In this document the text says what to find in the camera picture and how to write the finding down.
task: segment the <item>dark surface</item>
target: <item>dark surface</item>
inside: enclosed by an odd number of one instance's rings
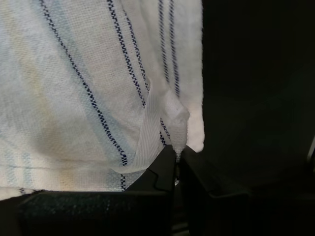
[[[250,193],[186,147],[180,187],[191,236],[247,236]]]
[[[203,4],[202,153],[246,186],[299,173],[315,135],[315,2]]]
[[[166,236],[170,199],[163,191],[45,192],[24,202],[19,217],[24,236]]]

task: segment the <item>black textured surface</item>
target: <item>black textured surface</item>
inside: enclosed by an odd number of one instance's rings
[[[163,192],[45,192],[20,205],[19,218],[26,236],[169,235],[170,199]]]

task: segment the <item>fabric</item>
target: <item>fabric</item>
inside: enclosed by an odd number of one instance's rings
[[[0,199],[123,191],[203,148],[199,0],[3,0]]]

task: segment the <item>striped towel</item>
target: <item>striped towel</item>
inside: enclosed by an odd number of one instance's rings
[[[123,191],[203,148],[200,0],[3,0],[0,199]]]

